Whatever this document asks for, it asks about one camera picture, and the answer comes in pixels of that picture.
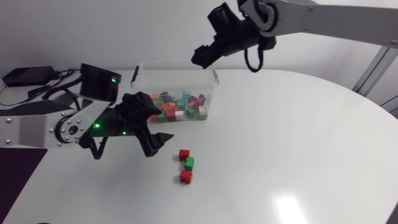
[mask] red block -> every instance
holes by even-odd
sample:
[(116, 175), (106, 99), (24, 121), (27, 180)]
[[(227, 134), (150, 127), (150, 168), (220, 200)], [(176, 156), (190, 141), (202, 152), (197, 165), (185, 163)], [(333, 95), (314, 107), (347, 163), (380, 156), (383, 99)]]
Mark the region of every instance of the red block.
[(169, 112), (166, 114), (167, 121), (175, 121), (175, 112)]
[(186, 184), (191, 184), (193, 174), (192, 172), (181, 170), (180, 180), (181, 182), (185, 182)]
[(194, 96), (190, 96), (188, 98), (188, 103), (191, 103), (192, 101), (196, 102), (198, 98), (194, 97)]
[(180, 161), (185, 161), (189, 157), (189, 150), (180, 149)]
[(158, 121), (159, 121), (157, 115), (152, 115), (152, 116), (150, 117), (150, 120), (151, 120), (152, 122), (158, 122)]
[(198, 98), (197, 104), (198, 104), (198, 106), (203, 106), (205, 104), (205, 101), (203, 100), (203, 98)]
[(179, 108), (177, 105), (174, 105), (174, 106), (173, 106), (173, 110), (174, 110), (174, 112), (176, 112), (176, 111), (179, 111), (180, 108)]

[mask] plastic container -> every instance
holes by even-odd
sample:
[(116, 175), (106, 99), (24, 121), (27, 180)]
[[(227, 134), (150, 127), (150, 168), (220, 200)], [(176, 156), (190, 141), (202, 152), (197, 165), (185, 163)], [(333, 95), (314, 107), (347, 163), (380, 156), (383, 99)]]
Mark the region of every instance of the plastic container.
[(206, 120), (218, 85), (214, 66), (191, 62), (142, 62), (131, 82), (133, 93), (150, 95), (163, 112), (149, 119), (153, 123)]

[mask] green cube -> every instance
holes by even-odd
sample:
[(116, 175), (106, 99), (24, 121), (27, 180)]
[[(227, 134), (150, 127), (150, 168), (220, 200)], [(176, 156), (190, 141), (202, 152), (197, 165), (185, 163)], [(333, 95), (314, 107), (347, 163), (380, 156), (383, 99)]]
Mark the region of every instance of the green cube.
[(162, 106), (164, 104), (162, 97), (155, 98), (154, 104), (157, 108)]
[(205, 115), (199, 115), (200, 120), (206, 120), (207, 119), (207, 114)]
[(185, 170), (192, 172), (193, 171), (193, 157), (188, 157), (185, 161)]
[(186, 112), (186, 114), (187, 114), (187, 116), (189, 118), (194, 118), (195, 117), (195, 111), (192, 108), (187, 108), (185, 110), (185, 112)]
[(157, 116), (157, 119), (159, 120), (159, 123), (166, 122), (166, 115), (164, 115), (164, 113), (161, 113)]

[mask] white tabletop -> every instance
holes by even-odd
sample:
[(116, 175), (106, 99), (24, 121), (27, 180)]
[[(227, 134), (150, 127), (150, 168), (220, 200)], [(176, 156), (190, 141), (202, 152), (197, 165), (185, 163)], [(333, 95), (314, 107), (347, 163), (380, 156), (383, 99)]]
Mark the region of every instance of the white tabletop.
[[(132, 71), (120, 74), (119, 98)], [(386, 222), (398, 201), (393, 116), (308, 75), (218, 74), (208, 120), (149, 126), (175, 135), (152, 158), (135, 137), (110, 138), (99, 161), (50, 149), (5, 223)], [(195, 158), (190, 185), (179, 149)]]

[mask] metal pole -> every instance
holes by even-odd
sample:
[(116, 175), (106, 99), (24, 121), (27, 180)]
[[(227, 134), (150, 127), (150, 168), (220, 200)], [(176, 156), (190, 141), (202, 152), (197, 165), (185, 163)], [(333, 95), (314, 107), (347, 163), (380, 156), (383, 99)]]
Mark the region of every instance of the metal pole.
[(353, 91), (363, 96), (367, 96), (397, 56), (398, 49), (381, 47), (362, 77), (355, 84)]

